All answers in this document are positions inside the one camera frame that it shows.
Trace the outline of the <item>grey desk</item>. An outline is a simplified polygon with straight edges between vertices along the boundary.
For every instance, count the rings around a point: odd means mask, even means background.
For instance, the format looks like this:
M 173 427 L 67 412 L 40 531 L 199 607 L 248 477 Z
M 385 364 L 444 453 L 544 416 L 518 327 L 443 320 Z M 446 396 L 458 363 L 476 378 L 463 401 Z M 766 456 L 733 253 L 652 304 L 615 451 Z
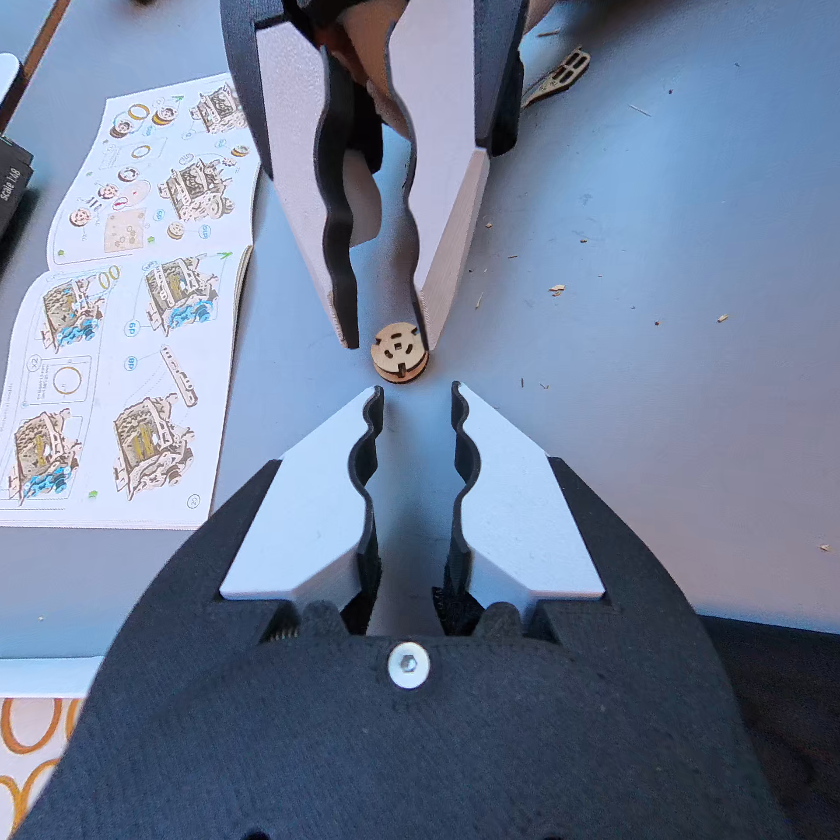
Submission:
M 427 370 L 384 385 L 371 632 L 440 629 L 453 380 L 572 466 L 699 611 L 836 632 L 838 2 L 563 3 L 558 27 L 523 45 L 526 84 L 576 45 L 591 66 L 522 114 Z M 3 242 L 2 381 L 105 99 L 224 58 L 217 2 L 70 3 L 8 127 L 35 177 Z M 214 507 L 376 383 L 373 334 L 412 317 L 408 146 L 384 136 L 357 351 L 260 178 Z M 103 654 L 187 535 L 2 528 L 2 656 Z

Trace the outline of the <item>black model kit box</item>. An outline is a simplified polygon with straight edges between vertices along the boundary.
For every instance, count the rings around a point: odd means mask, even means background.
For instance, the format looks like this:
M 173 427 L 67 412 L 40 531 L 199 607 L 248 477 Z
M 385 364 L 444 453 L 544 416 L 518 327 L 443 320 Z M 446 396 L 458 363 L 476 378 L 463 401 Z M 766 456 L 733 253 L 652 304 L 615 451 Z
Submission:
M 11 224 L 33 174 L 34 156 L 1 135 L 1 238 Z

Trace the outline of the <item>notched round wooden disc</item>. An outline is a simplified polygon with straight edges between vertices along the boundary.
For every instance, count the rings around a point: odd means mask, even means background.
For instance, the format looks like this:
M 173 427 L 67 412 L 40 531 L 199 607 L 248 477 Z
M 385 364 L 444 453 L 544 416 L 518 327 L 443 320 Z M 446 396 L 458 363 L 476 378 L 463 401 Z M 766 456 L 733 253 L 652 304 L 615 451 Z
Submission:
M 371 357 L 375 365 L 401 375 L 424 364 L 427 351 L 417 326 L 408 322 L 395 322 L 375 335 Z

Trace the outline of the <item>person's right hand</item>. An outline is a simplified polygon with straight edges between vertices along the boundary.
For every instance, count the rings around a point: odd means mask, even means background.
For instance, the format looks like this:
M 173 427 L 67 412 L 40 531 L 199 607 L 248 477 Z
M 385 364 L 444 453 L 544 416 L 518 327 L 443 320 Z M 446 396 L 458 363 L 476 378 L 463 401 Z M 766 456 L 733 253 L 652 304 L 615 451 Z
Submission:
M 406 5 L 406 1 L 362 2 L 349 7 L 339 17 L 363 71 L 361 84 L 382 119 L 405 139 L 408 138 L 406 121 L 389 93 L 385 48 L 391 27 L 404 13 Z

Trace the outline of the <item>slotted wooden offcut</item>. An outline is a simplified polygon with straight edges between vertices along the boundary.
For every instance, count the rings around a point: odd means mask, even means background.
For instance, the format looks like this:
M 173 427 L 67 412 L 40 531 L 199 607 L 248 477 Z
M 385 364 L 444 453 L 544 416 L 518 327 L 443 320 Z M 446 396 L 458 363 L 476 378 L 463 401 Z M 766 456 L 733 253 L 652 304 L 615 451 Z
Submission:
M 568 90 L 587 71 L 591 60 L 591 55 L 581 46 L 575 47 L 556 68 L 544 73 L 528 90 L 523 92 L 521 109 L 526 109 L 534 102 Z

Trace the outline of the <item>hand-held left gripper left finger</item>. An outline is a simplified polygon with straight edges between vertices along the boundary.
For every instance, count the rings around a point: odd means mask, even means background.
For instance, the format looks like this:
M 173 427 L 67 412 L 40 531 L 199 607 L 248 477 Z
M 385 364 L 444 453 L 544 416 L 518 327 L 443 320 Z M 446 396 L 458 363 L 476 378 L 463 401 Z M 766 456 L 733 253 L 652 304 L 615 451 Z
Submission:
M 372 386 L 291 447 L 275 474 L 220 593 L 280 599 L 299 611 L 325 601 L 364 635 L 382 577 L 373 503 L 384 393 Z

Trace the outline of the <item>person's dark clothing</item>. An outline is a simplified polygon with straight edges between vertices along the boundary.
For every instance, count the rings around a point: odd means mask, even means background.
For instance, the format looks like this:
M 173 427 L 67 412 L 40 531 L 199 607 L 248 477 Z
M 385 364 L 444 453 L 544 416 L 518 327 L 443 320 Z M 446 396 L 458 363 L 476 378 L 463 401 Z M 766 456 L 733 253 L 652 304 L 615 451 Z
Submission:
M 839 838 L 839 636 L 702 616 L 799 838 Z

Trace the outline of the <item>illustrated instruction booklet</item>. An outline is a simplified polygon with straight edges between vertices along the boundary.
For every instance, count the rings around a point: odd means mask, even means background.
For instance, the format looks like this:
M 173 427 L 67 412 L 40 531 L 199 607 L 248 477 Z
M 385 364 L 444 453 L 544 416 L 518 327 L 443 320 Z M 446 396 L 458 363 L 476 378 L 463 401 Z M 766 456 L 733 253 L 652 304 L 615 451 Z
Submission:
M 12 331 L 2 526 L 207 519 L 258 170 L 227 72 L 106 101 Z

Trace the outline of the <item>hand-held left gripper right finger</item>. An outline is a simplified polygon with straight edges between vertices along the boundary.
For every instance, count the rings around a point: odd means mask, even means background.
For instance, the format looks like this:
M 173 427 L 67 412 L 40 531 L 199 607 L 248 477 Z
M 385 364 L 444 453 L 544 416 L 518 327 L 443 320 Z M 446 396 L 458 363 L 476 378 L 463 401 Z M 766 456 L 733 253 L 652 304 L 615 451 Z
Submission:
M 605 587 L 549 457 L 465 384 L 451 388 L 454 504 L 444 585 L 433 590 L 447 635 L 469 635 L 483 610 L 515 606 L 529 624 L 542 600 L 598 600 Z

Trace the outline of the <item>white cardboard box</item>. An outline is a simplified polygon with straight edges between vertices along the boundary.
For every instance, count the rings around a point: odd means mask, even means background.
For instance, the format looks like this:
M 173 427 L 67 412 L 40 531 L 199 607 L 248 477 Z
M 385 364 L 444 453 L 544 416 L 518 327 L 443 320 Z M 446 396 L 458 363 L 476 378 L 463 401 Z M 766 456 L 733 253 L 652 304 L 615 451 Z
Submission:
M 101 663 L 101 656 L 1 661 L 1 838 L 14 834 L 45 788 Z

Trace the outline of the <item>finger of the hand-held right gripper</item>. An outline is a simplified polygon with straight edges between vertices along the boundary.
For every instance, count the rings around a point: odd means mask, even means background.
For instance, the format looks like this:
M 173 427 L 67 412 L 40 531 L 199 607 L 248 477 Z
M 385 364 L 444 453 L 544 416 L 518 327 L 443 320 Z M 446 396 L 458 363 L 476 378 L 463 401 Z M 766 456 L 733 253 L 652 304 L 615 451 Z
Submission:
M 412 130 L 413 287 L 429 349 L 454 302 L 489 173 L 476 143 L 474 23 L 473 2 L 412 1 L 389 43 L 392 94 Z
M 360 344 L 350 262 L 353 215 L 343 159 L 354 119 L 353 80 L 290 22 L 257 33 L 272 181 L 341 344 Z

